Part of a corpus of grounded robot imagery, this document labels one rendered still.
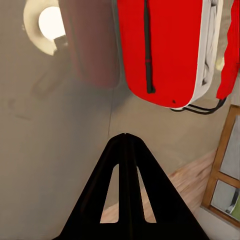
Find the radio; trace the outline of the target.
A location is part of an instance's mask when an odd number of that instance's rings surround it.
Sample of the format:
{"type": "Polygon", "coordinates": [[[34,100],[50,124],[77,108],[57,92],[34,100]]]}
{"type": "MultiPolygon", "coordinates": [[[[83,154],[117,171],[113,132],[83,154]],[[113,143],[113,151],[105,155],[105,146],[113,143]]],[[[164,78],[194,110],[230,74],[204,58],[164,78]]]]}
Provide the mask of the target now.
{"type": "Polygon", "coordinates": [[[225,103],[240,68],[240,0],[231,8],[228,46],[216,108],[192,102],[210,88],[224,0],[117,0],[129,89],[174,112],[211,114],[225,103]],[[187,108],[191,106],[208,112],[187,108]]]}

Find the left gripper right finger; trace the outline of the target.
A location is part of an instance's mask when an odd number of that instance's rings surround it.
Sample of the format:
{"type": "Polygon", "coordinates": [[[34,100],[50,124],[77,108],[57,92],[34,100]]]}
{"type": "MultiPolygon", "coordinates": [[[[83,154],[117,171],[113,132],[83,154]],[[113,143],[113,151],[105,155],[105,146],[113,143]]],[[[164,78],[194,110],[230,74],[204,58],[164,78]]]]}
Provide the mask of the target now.
{"type": "Polygon", "coordinates": [[[133,240],[210,240],[144,141],[125,140],[133,240]],[[137,167],[156,223],[145,220],[137,167]]]}

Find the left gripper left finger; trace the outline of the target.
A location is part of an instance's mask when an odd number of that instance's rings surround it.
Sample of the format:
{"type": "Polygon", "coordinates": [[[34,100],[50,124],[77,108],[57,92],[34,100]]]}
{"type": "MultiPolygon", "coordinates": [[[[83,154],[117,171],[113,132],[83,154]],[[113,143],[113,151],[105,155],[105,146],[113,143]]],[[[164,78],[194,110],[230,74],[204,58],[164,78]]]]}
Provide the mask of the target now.
{"type": "Polygon", "coordinates": [[[133,240],[126,134],[112,137],[57,240],[133,240]],[[101,223],[114,167],[119,164],[118,222],[101,223]]]}

